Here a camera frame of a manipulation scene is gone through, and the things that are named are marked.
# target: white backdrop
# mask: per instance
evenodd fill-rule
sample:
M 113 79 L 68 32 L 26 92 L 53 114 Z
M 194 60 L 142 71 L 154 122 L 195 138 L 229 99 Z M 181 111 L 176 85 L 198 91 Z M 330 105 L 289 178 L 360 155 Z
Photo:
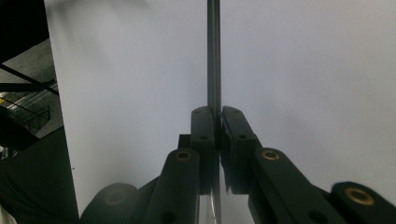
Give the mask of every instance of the white backdrop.
M 206 1 L 46 0 L 78 209 L 156 177 L 206 104 Z M 221 2 L 223 104 L 329 190 L 396 203 L 396 2 Z M 251 223 L 225 196 L 224 223 Z

